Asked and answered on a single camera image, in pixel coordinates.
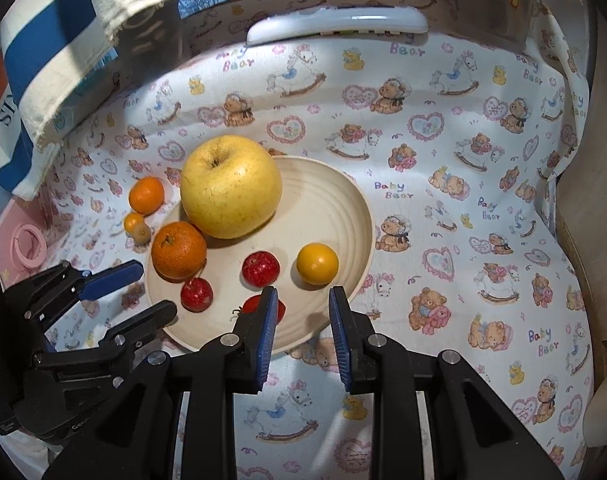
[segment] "pink ring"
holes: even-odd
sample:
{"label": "pink ring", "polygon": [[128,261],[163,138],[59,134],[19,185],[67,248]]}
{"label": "pink ring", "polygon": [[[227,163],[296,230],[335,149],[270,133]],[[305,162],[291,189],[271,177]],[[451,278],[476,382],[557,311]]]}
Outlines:
{"label": "pink ring", "polygon": [[[27,232],[32,235],[37,241],[36,256],[34,258],[28,258],[21,252],[19,247],[19,235],[23,232]],[[10,259],[17,270],[25,269],[38,269],[41,267],[47,256],[47,243],[43,233],[38,227],[32,224],[21,224],[12,233],[12,250],[10,251]]]}

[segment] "orange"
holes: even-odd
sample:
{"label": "orange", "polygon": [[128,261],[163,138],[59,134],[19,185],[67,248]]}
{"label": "orange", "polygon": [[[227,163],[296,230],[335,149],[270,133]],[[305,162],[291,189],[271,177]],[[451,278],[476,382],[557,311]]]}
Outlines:
{"label": "orange", "polygon": [[164,198],[163,184],[153,176],[145,176],[139,180],[132,186],[128,196],[130,207],[144,216],[151,215],[161,207]]}
{"label": "orange", "polygon": [[339,257],[325,244],[308,244],[297,255],[297,271],[311,285],[326,285],[339,272]]}
{"label": "orange", "polygon": [[130,212],[123,219],[123,227],[125,228],[125,232],[128,234],[132,234],[132,230],[134,229],[136,224],[140,224],[141,222],[145,222],[145,218],[140,213]]}
{"label": "orange", "polygon": [[188,222],[163,226],[152,241],[152,264],[162,278],[183,282],[205,264],[205,238]]}

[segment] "red fruit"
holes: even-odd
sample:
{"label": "red fruit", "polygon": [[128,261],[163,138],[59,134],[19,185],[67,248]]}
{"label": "red fruit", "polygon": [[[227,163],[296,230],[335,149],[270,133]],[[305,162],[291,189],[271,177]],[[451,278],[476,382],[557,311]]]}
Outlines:
{"label": "red fruit", "polygon": [[[254,312],[256,310],[256,308],[259,306],[260,298],[261,298],[261,294],[252,296],[252,298],[248,298],[246,300],[246,302],[243,304],[243,306],[241,307],[241,312],[244,314],[250,314],[251,312]],[[277,312],[276,312],[276,323],[277,324],[279,324],[281,322],[281,320],[283,319],[283,316],[285,316],[285,305],[282,303],[281,300],[279,300],[279,308],[277,309]]]}
{"label": "red fruit", "polygon": [[214,293],[203,278],[192,278],[181,287],[181,304],[190,312],[203,312],[212,304]]}
{"label": "red fruit", "polygon": [[250,254],[241,267],[241,275],[250,285],[263,288],[274,283],[279,277],[281,266],[273,254],[267,251],[257,251]]}

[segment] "beige plate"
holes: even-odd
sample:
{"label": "beige plate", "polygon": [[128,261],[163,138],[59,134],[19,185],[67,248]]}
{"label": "beige plate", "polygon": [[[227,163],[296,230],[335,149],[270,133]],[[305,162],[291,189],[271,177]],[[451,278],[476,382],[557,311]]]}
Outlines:
{"label": "beige plate", "polygon": [[[181,284],[163,280],[146,263],[145,283],[150,304],[172,300],[178,319],[165,330],[190,350],[197,350],[234,327],[239,308],[258,294],[243,282],[243,260],[255,251],[270,251],[281,264],[273,285],[286,313],[276,328],[272,353],[301,344],[328,324],[328,291],[343,285],[350,300],[365,280],[375,248],[375,225],[365,197],[343,173],[330,166],[299,156],[274,158],[283,178],[283,196],[272,219],[248,237],[237,240],[208,239],[207,262],[201,277],[214,291],[214,301],[199,314],[181,307]],[[177,204],[164,224],[187,219]],[[296,257],[307,243],[321,242],[339,256],[339,273],[332,283],[313,287],[303,283],[296,271]]]}

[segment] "silver screw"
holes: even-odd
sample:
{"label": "silver screw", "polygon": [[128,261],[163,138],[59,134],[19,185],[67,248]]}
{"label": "silver screw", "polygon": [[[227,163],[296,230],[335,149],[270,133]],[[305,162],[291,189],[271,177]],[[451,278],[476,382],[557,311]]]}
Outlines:
{"label": "silver screw", "polygon": [[444,350],[441,354],[441,359],[443,359],[449,365],[456,365],[459,361],[461,361],[461,356],[459,352],[455,350]]}
{"label": "silver screw", "polygon": [[166,361],[166,357],[168,354],[166,354],[165,352],[162,352],[161,350],[157,350],[155,352],[151,352],[150,354],[148,354],[148,362],[153,365],[160,365],[161,363],[164,363]]}
{"label": "silver screw", "polygon": [[368,338],[368,343],[370,343],[372,346],[382,347],[387,342],[388,342],[388,340],[386,339],[386,336],[384,336],[383,334],[372,334]]}
{"label": "silver screw", "polygon": [[233,333],[223,334],[219,341],[223,346],[235,346],[238,343],[238,335]]}

